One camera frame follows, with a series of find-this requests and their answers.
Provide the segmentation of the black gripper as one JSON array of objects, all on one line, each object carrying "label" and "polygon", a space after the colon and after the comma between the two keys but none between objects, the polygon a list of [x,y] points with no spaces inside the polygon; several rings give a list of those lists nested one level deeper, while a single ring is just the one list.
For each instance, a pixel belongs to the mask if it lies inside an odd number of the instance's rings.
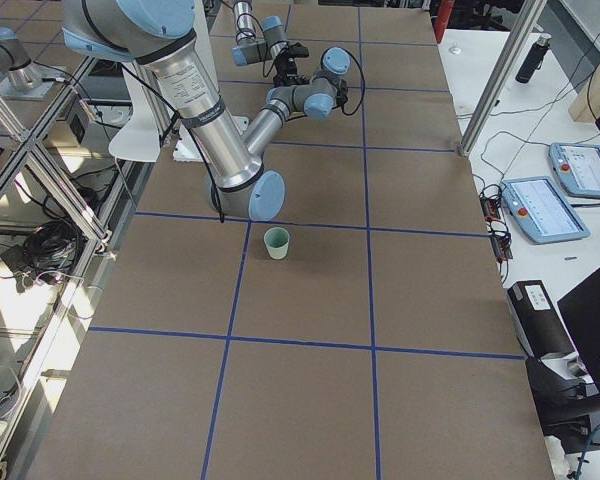
[{"label": "black gripper", "polygon": [[278,73],[274,76],[273,81],[275,87],[299,86],[307,85],[309,78],[296,73]]},{"label": "black gripper", "polygon": [[281,50],[275,59],[277,75],[296,75],[298,73],[296,59],[297,53],[293,49]]}]

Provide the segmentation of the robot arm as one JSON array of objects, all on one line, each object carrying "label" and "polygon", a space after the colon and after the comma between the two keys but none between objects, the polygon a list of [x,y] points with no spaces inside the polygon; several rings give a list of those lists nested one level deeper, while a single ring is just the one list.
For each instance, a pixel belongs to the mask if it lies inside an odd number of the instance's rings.
[{"label": "robot arm", "polygon": [[302,82],[296,59],[307,58],[308,50],[300,43],[291,43],[278,16],[259,21],[253,14],[251,1],[234,1],[231,10],[236,30],[236,45],[232,57],[236,66],[260,63],[263,76],[270,71],[266,62],[275,70],[275,85],[293,85]]},{"label": "robot arm", "polygon": [[307,49],[289,42],[282,22],[269,16],[253,28],[251,4],[237,1],[232,10],[237,42],[236,65],[272,61],[274,87],[254,121],[240,132],[195,48],[192,1],[65,1],[62,4],[66,45],[84,56],[136,62],[157,79],[161,98],[179,115],[183,127],[203,152],[207,198],[220,216],[273,219],[285,199],[285,183],[264,166],[263,154],[294,113],[322,120],[347,102],[344,79],[348,52],[326,50],[315,73],[298,75],[295,58]]}]

